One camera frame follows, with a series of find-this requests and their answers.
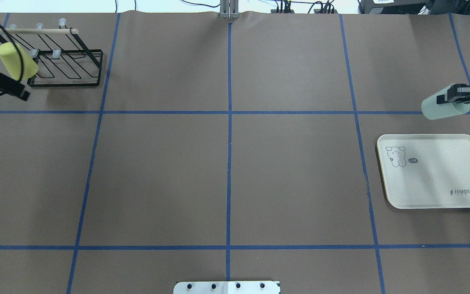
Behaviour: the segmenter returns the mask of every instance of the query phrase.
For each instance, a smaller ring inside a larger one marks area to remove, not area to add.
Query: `white tray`
[[[384,135],[377,152],[391,205],[470,208],[470,136]]]

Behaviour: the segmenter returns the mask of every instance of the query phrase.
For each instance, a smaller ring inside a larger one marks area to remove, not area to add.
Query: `rabbit logo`
[[[389,160],[394,167],[404,167],[405,162],[405,147],[386,147],[388,151]]]

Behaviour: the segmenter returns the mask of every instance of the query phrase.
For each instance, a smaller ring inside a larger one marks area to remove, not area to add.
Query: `white plate with holes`
[[[280,294],[279,281],[179,282],[173,294]]]
[[[395,208],[470,208],[469,135],[386,134],[377,154]]]

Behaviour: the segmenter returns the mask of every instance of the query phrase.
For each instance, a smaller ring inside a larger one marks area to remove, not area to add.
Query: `metal post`
[[[239,18],[239,0],[220,0],[220,18]]]

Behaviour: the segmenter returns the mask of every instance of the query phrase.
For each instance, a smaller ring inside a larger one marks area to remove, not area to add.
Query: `light green cup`
[[[23,78],[31,78],[37,74],[39,67],[32,57],[19,44],[16,44],[23,57]],[[17,80],[21,74],[21,60],[15,47],[11,42],[0,45],[0,59],[5,65],[10,76]]]
[[[438,93],[433,94],[431,97],[422,101],[422,113],[427,119],[440,119],[456,115],[466,114],[469,111],[470,104],[464,103],[445,103],[436,104],[436,96],[444,95],[451,87],[447,86],[440,90]]]

